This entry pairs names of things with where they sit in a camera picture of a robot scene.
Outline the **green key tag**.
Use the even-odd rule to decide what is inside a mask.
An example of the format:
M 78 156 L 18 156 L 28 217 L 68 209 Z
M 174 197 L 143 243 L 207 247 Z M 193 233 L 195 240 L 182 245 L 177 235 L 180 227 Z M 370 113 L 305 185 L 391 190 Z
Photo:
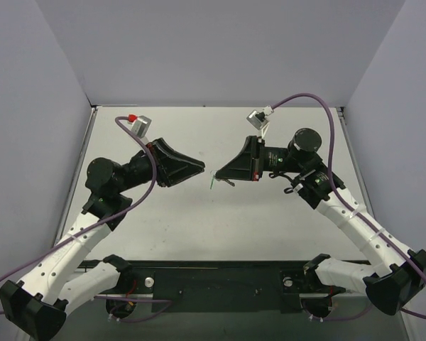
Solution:
M 213 187 L 213 185 L 214 185 L 214 182 L 215 182 L 215 177 L 214 177 L 214 175 L 212 175 L 212 178 L 211 178 L 211 181 L 210 181 L 210 185 L 209 185 L 209 189 L 211 190 L 212 189 L 212 187 Z

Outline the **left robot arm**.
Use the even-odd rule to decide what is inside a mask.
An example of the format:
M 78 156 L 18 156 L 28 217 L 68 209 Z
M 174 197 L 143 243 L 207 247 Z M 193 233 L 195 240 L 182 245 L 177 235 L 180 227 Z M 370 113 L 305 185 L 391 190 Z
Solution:
M 178 153 L 162 138 L 145 145 L 123 165 L 108 158 L 94 159 L 85 183 L 91 194 L 55 250 L 19 281 L 6 281 L 0 288 L 5 317 L 34 340 L 51 340 L 68 315 L 96 295 L 109 289 L 128 290 L 133 280 L 131 265 L 115 255 L 77 278 L 70 276 L 136 206 L 123 195 L 125 191 L 145 183 L 169 188 L 204 169 L 204 162 Z

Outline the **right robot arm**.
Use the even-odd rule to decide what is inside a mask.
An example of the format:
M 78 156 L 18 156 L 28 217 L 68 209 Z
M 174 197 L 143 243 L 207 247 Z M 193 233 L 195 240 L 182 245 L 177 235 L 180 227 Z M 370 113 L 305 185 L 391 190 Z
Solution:
M 328 174 L 317 153 L 321 145 L 321 136 L 310 128 L 297 130 L 285 148 L 268 147 L 260 136 L 248 136 L 239 154 L 214 177 L 232 184 L 258 181 L 265 172 L 271 178 L 294 173 L 288 191 L 333 222 L 369 262 L 355 264 L 320 254 L 305 264 L 304 285 L 312 291 L 333 286 L 362 293 L 382 313 L 395 315 L 425 287 L 426 251 L 413 251 L 391 236 L 340 178 Z

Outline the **silver key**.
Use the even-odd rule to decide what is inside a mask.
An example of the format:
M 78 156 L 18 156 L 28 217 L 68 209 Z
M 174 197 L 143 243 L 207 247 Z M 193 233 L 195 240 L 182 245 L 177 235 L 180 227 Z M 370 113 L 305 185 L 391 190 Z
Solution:
M 230 180 L 228 180 L 228 179 L 221 179 L 221 181 L 223 181 L 223 182 L 227 183 L 228 185 L 230 185 L 230 186 L 232 186 L 232 187 L 235 187 L 235 183 L 231 182 L 231 181 L 230 181 Z

